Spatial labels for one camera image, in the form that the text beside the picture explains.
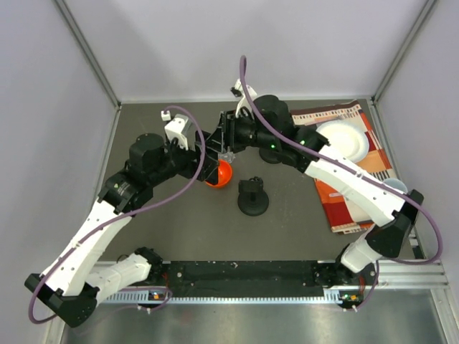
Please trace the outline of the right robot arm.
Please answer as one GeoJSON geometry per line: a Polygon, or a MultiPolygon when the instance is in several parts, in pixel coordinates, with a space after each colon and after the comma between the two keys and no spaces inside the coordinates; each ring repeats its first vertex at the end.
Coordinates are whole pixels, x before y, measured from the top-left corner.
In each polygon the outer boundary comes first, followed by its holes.
{"type": "Polygon", "coordinates": [[[325,183],[369,216],[371,229],[340,252],[334,277],[324,280],[327,286],[336,280],[352,283],[381,258],[398,258],[417,221],[421,193],[402,193],[360,169],[318,130],[295,123],[286,102],[274,95],[240,101],[236,109],[222,112],[217,128],[204,137],[218,153],[271,150],[282,164],[325,183]]]}

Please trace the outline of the black phone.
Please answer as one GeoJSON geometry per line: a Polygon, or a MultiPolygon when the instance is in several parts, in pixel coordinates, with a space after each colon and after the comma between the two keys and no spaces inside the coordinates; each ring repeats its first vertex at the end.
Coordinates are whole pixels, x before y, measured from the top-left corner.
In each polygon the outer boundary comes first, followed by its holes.
{"type": "Polygon", "coordinates": [[[206,142],[206,158],[208,158],[211,161],[218,161],[219,160],[219,154],[222,152],[222,147],[219,143],[215,142],[206,142]]]}

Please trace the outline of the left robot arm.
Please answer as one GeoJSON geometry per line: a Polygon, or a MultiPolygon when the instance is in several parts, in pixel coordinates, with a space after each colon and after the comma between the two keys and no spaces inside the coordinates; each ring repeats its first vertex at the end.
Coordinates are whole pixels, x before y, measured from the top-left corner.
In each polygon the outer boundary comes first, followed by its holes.
{"type": "Polygon", "coordinates": [[[24,285],[32,293],[29,321],[41,325],[58,317],[76,328],[115,293],[137,282],[157,283],[163,268],[151,249],[137,249],[101,272],[94,272],[93,267],[123,227],[136,215],[155,209],[148,204],[155,187],[177,175],[189,180],[157,203],[163,206],[195,181],[217,181],[222,141],[221,133],[200,130],[193,148],[187,145],[184,134],[172,130],[166,131],[165,138],[153,133],[138,136],[124,167],[106,180],[86,220],[61,255],[43,272],[26,278],[24,285]]]}

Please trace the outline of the black phone stand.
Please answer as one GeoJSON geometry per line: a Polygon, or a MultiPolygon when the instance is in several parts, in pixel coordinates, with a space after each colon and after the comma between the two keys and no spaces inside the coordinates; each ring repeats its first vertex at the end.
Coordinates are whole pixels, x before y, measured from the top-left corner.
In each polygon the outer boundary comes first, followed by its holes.
{"type": "Polygon", "coordinates": [[[243,214],[260,216],[268,210],[269,197],[260,177],[254,176],[248,180],[240,180],[238,191],[237,205],[243,214]]]}
{"type": "Polygon", "coordinates": [[[259,156],[264,162],[269,163],[269,164],[283,163],[283,155],[274,150],[260,148],[259,156]]]}

